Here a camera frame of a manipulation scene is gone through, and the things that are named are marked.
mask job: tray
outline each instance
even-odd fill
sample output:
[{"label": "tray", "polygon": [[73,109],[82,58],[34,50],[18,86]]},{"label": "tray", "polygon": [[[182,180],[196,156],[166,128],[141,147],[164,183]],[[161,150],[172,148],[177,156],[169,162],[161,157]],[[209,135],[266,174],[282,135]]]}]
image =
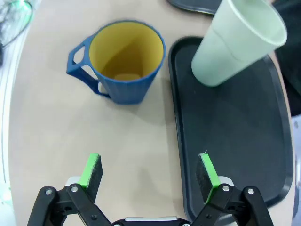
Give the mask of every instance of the tray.
[{"label": "tray", "polygon": [[177,8],[214,15],[222,0],[167,0]]},{"label": "tray", "polygon": [[[197,81],[190,67],[201,37],[184,37],[168,64],[189,220],[204,206],[196,179],[199,153],[207,151],[220,176],[238,189],[257,186],[267,204],[280,202],[293,181],[289,117],[277,70],[266,56],[215,88]],[[223,216],[220,224],[231,221]]]}]

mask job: blue handle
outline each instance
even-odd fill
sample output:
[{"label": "blue handle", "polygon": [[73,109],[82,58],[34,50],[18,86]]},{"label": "blue handle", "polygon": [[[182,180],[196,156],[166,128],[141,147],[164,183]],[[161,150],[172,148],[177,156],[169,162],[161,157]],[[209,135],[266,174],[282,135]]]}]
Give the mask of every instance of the blue handle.
[{"label": "blue handle", "polygon": [[[91,67],[88,58],[89,58],[89,43],[91,41],[91,37],[86,38],[81,44],[79,44],[74,50],[69,53],[68,62],[67,62],[67,74],[83,81],[86,83],[92,90],[98,95],[102,95],[104,97],[110,97],[109,94],[101,93],[98,90],[99,80],[94,79],[91,75],[89,75],[84,69],[81,67],[84,65],[88,65]],[[74,55],[82,48],[85,47],[83,59],[77,64],[74,62]]]}]

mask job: cable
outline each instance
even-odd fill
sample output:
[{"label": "cable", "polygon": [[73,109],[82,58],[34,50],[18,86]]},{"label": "cable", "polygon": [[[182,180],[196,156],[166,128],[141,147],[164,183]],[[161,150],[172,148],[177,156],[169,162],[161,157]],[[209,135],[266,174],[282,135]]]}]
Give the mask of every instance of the cable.
[{"label": "cable", "polygon": [[[5,15],[3,21],[0,22],[0,27],[1,27],[1,24],[5,22],[5,19],[6,19],[7,15],[8,15],[8,12],[10,11],[11,6],[12,6],[13,4],[19,2],[19,1],[20,1],[20,0],[16,0],[16,1],[13,1],[13,2],[9,3],[9,5],[8,5],[9,9],[8,9],[7,12],[6,12],[6,15]],[[13,41],[15,41],[15,40],[20,36],[20,34],[22,34],[22,33],[25,31],[25,29],[28,27],[29,23],[30,23],[31,20],[32,20],[33,6],[32,6],[32,4],[31,4],[29,1],[23,1],[23,2],[24,2],[24,4],[27,4],[27,5],[30,7],[31,14],[30,14],[29,20],[27,21],[27,24],[24,26],[24,28],[23,28],[23,29],[22,29],[22,30],[14,37],[14,38],[12,38],[12,39],[11,39],[9,42],[7,42],[5,45],[2,45],[2,48],[5,48],[5,47],[8,46],[10,43],[12,43]]]}]

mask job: beige tabletop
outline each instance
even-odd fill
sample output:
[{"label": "beige tabletop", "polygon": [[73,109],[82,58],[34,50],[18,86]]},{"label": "beige tabletop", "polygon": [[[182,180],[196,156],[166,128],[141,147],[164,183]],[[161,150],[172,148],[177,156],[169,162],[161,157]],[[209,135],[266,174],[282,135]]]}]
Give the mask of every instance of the beige tabletop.
[{"label": "beige tabletop", "polygon": [[[110,221],[178,216],[183,210],[174,107],[167,60],[140,105],[120,106],[66,74],[69,52],[101,26],[132,18],[153,25],[167,51],[179,38],[204,35],[211,17],[165,0],[44,0],[23,49],[9,128],[9,170],[18,226],[27,224],[43,186],[63,188],[91,153],[102,156],[96,199]],[[294,182],[270,208],[276,226],[291,224]],[[67,226],[83,225],[69,216]]]}]

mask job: cup rim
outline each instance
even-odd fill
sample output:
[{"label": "cup rim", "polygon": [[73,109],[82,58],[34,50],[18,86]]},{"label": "cup rim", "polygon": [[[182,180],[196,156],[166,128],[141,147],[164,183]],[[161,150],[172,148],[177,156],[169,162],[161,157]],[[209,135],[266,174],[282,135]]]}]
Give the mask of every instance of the cup rim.
[{"label": "cup rim", "polygon": [[[142,25],[145,25],[149,28],[151,28],[161,39],[161,42],[162,42],[162,46],[163,46],[163,55],[162,55],[162,59],[160,61],[160,64],[156,67],[156,69],[154,71],[152,71],[151,73],[149,73],[147,76],[145,77],[142,77],[140,79],[136,79],[136,80],[130,80],[130,81],[120,81],[120,80],[115,80],[115,79],[111,79],[111,78],[108,78],[106,76],[104,76],[103,74],[101,74],[100,72],[98,72],[92,65],[91,63],[91,60],[90,60],[90,57],[89,57],[89,52],[90,52],[90,47],[91,47],[91,43],[94,39],[94,37],[99,33],[101,32],[104,28],[108,27],[108,26],[111,26],[113,24],[117,24],[117,23],[124,23],[124,22],[133,22],[133,23],[138,23],[138,24],[142,24]],[[89,66],[92,68],[92,70],[94,71],[94,73],[96,75],[100,75],[102,78],[106,79],[106,80],[109,80],[109,81],[112,81],[112,82],[115,82],[115,83],[134,83],[134,82],[140,82],[140,81],[143,81],[147,78],[149,78],[150,76],[152,76],[156,71],[159,70],[159,68],[161,68],[162,64],[163,64],[163,61],[165,59],[165,56],[166,56],[166,46],[165,46],[165,42],[164,42],[164,39],[163,37],[161,36],[161,34],[151,25],[145,23],[145,22],[142,22],[142,21],[138,21],[138,20],[132,20],[132,19],[126,19],[126,20],[117,20],[117,21],[114,21],[114,22],[111,22],[111,23],[108,23],[106,24],[105,26],[101,27],[97,32],[95,32],[93,35],[90,36],[91,38],[91,42],[89,44],[89,48],[88,48],[88,60],[89,60]]]},{"label": "cup rim", "polygon": [[233,10],[233,12],[235,13],[235,15],[237,17],[239,17],[239,19],[248,27],[248,29],[250,29],[255,35],[257,35],[259,38],[261,38],[262,40],[264,40],[265,42],[273,45],[273,46],[283,46],[287,40],[287,29],[285,26],[285,23],[281,17],[281,15],[278,13],[278,11],[275,9],[275,7],[266,2],[266,0],[260,0],[263,4],[266,4],[267,6],[271,7],[273,13],[275,14],[275,16],[278,17],[279,21],[281,22],[281,26],[282,26],[282,31],[284,32],[284,37],[282,40],[280,41],[273,41],[271,39],[266,38],[265,36],[263,36],[260,32],[257,31],[257,29],[255,29],[246,19],[245,17],[240,13],[240,11],[237,9],[237,7],[235,6],[235,4],[233,3],[233,0],[228,0],[228,3],[231,7],[231,9]]}]

